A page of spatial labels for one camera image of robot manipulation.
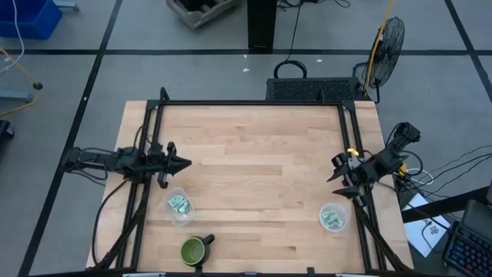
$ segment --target black table leg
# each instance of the black table leg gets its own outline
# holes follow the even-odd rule
[[[248,0],[248,47],[271,52],[274,47],[277,0]]]

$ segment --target white wire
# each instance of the white wire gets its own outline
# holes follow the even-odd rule
[[[10,65],[7,65],[4,69],[0,70],[0,74],[2,74],[3,72],[6,72],[7,70],[9,70],[24,55],[24,42],[22,41],[21,32],[18,30],[18,24],[17,24],[17,5],[15,4],[15,0],[12,0],[12,4],[14,5],[14,24],[15,24],[15,30],[17,31],[18,40],[21,42],[22,51],[21,51],[21,54],[15,60],[15,62],[13,62]]]
[[[408,173],[408,172],[412,172],[412,171],[416,171],[416,172],[418,172],[418,171],[420,171],[420,170],[421,170],[421,169],[407,169],[407,173]],[[427,172],[427,171],[425,171],[425,170],[423,170],[423,169],[422,169],[422,173],[424,173],[425,175],[429,176],[429,178],[430,178],[430,182],[422,182],[422,181],[420,181],[420,179],[418,179],[418,180],[417,180],[417,179],[415,179],[415,178],[410,178],[410,180],[411,180],[412,182],[415,182],[415,183],[417,183],[417,184],[421,184],[421,185],[430,185],[430,184],[432,184],[432,183],[434,182],[434,177],[432,176],[432,174],[430,174],[429,172]]]

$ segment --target desk fan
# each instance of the desk fan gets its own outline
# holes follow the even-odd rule
[[[374,40],[369,60],[354,66],[352,77],[355,77],[357,68],[364,66],[361,75],[364,84],[360,83],[359,89],[368,97],[367,88],[375,88],[377,100],[374,102],[376,104],[380,101],[379,88],[390,78],[394,66],[397,64],[404,36],[404,23],[398,17],[388,19],[384,24],[381,36],[378,32],[378,36]]]

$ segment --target wooden table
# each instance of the wooden table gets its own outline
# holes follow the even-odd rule
[[[378,152],[384,143],[374,103],[356,102],[356,107],[364,148]],[[117,147],[133,143],[144,113],[145,102],[127,102]],[[332,194],[342,187],[341,179],[326,182],[334,169],[331,158],[343,151],[335,107],[165,106],[159,142],[169,141],[193,165],[170,178],[168,189],[160,189],[154,179],[138,271],[192,272],[180,260],[180,245],[191,235],[213,233],[204,272],[302,273],[307,267],[317,273],[364,272],[353,205]],[[389,176],[383,181],[392,184]],[[119,183],[121,176],[111,175],[105,196]],[[117,192],[101,213],[100,259],[120,235],[129,188]],[[165,214],[163,199],[174,188],[187,192],[196,211],[183,228],[174,227]],[[381,234],[413,267],[396,195],[382,186],[373,193]],[[338,203],[349,212],[343,232],[321,226],[318,214],[325,203]],[[370,235],[368,241],[377,268]],[[132,244],[130,239],[126,265]]]

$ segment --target gray floor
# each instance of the gray floor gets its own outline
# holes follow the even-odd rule
[[[351,0],[349,9],[333,1],[306,4],[301,10],[294,48],[369,49],[387,8],[387,0]],[[66,12],[45,42],[25,41],[33,49],[98,49],[115,0],[81,0],[79,13]],[[453,1],[475,49],[492,49],[487,0]],[[275,48],[288,48],[295,9],[278,10]],[[396,1],[392,15],[404,20],[404,48],[466,49],[442,0]],[[196,31],[190,31],[163,0],[124,0],[108,49],[243,49],[247,48],[246,7]],[[15,39],[0,38],[4,48]],[[293,55],[310,77],[350,75],[366,56]],[[112,149],[128,100],[157,98],[165,86],[173,99],[263,99],[265,82],[284,55],[106,55],[89,99],[76,145]],[[37,105],[5,116],[16,136],[0,155],[0,268],[17,275],[29,239],[51,184],[75,111],[94,63],[93,55],[26,55],[22,64],[45,85]],[[481,56],[492,74],[492,57]],[[281,76],[298,76],[283,68]],[[0,75],[0,88],[32,90],[18,70]],[[384,135],[401,121],[422,131],[410,147],[435,169],[460,154],[492,141],[491,102],[467,55],[402,56],[382,88],[379,117]],[[456,195],[490,183],[490,162],[445,187]],[[461,172],[443,176],[430,190]],[[65,175],[31,274],[82,270],[88,257],[91,229],[103,188]],[[440,272],[413,253],[423,271]],[[433,261],[439,261],[439,255]]]

